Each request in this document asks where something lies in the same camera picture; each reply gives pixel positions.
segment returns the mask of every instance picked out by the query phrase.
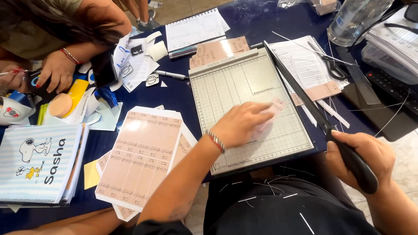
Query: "hand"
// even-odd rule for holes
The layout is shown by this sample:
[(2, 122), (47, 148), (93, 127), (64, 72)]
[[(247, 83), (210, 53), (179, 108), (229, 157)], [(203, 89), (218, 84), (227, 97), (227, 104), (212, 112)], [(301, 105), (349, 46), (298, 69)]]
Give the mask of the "hand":
[(2, 87), (17, 90), (21, 93), (28, 92), (28, 85), (23, 79), (26, 75), (26, 73), (23, 72), (23, 68), (20, 68), (17, 65), (9, 65), (6, 66), (1, 72), (8, 73), (0, 77), (0, 85)]
[[(396, 158), (390, 146), (365, 133), (347, 134), (333, 130), (332, 136), (355, 148), (356, 152), (366, 161), (379, 182), (378, 192), (390, 187)], [(340, 180), (365, 195), (352, 172), (345, 167), (338, 147), (332, 141), (327, 144), (326, 164)]]
[(71, 87), (75, 68), (76, 64), (64, 53), (54, 51), (43, 60), (41, 76), (36, 82), (36, 87), (41, 87), (51, 77), (46, 91), (51, 93), (58, 86), (56, 92), (59, 94)]
[(246, 144), (255, 127), (266, 122), (274, 113), (261, 111), (271, 104), (246, 102), (232, 107), (211, 129), (221, 139), (225, 148), (238, 147)]

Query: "dark blue table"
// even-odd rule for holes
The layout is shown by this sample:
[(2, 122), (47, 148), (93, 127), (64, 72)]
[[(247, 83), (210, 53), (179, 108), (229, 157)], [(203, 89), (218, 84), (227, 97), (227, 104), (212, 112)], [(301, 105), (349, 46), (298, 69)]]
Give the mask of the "dark blue table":
[[(304, 3), (289, 9), (283, 9), (277, 7), (277, 1), (269, 0), (236, 0), (221, 5), (218, 9), (225, 21), (231, 27), (231, 30), (226, 32), (227, 38), (245, 36), (248, 44), (254, 45), (263, 40), (266, 40), (269, 43), (283, 41), (271, 31), (275, 31), (289, 39), (311, 35), (318, 41), (325, 52), (330, 55), (326, 29), (335, 17), (335, 13), (320, 17), (314, 13), (308, 4)], [(158, 30), (163, 36), (158, 37), (157, 42), (164, 40), (167, 45), (165, 27), (160, 27)], [(136, 36), (136, 38), (143, 38), (151, 33), (152, 32), (144, 33)], [(355, 54), (358, 57), (359, 51), (355, 51)], [(171, 61), (168, 56), (165, 56), (158, 61), (160, 64), (158, 69), (178, 74), (188, 74), (189, 58), (190, 57), (183, 57)], [(123, 87), (116, 91), (118, 101), (123, 102), (120, 121), (124, 119), (127, 111), (134, 106), (156, 107), (164, 105), (168, 110), (181, 112), (184, 122), (193, 135), (199, 139), (201, 137), (201, 129), (194, 104), (193, 93), (191, 88), (187, 85), (187, 81), (176, 80), (165, 76), (160, 76), (160, 79), (163, 80), (168, 87), (160, 87), (160, 85), (145, 87), (145, 83), (142, 83), (132, 93), (128, 93)], [(359, 118), (355, 113), (348, 111), (349, 109), (352, 109), (352, 107), (344, 101), (341, 95), (333, 97), (332, 100), (338, 113), (351, 125), (350, 129), (344, 127), (345, 132), (376, 133), (376, 130), (369, 128), (370, 125), (364, 122), (363, 118)], [(303, 155), (325, 151), (326, 142), (324, 133), (321, 129), (315, 128), (301, 110), (300, 114), (308, 134), (315, 145), (315, 149), (307, 151), (303, 153)], [(333, 125), (337, 125), (340, 128), (340, 124), (335, 118), (328, 115), (328, 120), (330, 120)], [(83, 165), (98, 159), (109, 151), (112, 148), (116, 137), (117, 131), (91, 131), (87, 141)], [(241, 171), (257, 169), (301, 156), (302, 155), (288, 156), (246, 168)], [(205, 180), (208, 181), (210, 179), (211, 176), (207, 176)], [(76, 195), (69, 207), (20, 209), (17, 213), (13, 213), (8, 208), (0, 209), (0, 234), (14, 230), (34, 228), (48, 222), (110, 207), (111, 205), (109, 203), (95, 198), (94, 190), (95, 187), (84, 190), (84, 172), (82, 170), (77, 184)]]

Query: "water bottle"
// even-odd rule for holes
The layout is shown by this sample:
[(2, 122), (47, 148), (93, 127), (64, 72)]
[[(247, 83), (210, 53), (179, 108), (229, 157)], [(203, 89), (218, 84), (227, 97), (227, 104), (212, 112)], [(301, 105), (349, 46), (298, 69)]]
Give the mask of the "water bottle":
[(382, 17), (393, 1), (345, 0), (328, 27), (329, 40), (338, 46), (351, 46), (365, 29)]

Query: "white mug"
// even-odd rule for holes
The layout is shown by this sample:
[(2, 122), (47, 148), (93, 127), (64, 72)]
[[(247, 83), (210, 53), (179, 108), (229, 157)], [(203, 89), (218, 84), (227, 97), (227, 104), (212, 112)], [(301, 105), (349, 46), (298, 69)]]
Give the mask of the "white mug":
[(36, 112), (32, 98), (28, 96), (32, 107), (28, 107), (16, 100), (0, 97), (0, 125), (10, 125), (20, 122)]

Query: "person's right hand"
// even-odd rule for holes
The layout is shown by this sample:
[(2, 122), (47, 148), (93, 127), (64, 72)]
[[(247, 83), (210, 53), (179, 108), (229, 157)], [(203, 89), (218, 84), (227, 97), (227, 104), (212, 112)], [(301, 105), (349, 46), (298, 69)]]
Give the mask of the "person's right hand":
[(274, 116), (272, 112), (262, 112), (271, 104), (246, 102), (232, 107), (211, 131), (224, 143), (225, 148), (238, 147), (246, 144), (255, 127)]
[(23, 68), (20, 68), (17, 65), (8, 65), (4, 67), (1, 72), (8, 74), (0, 77), (0, 86), (17, 90), (21, 93), (28, 92), (26, 81), (23, 80), (23, 77), (25, 76)]
[[(390, 187), (396, 158), (390, 146), (365, 133), (347, 134), (333, 130), (332, 136), (355, 148), (356, 152), (366, 161), (377, 177), (379, 182), (378, 191)], [(327, 144), (326, 164), (340, 180), (357, 189), (363, 195), (365, 194), (360, 189), (353, 173), (345, 167), (340, 151), (333, 141), (329, 141)]]

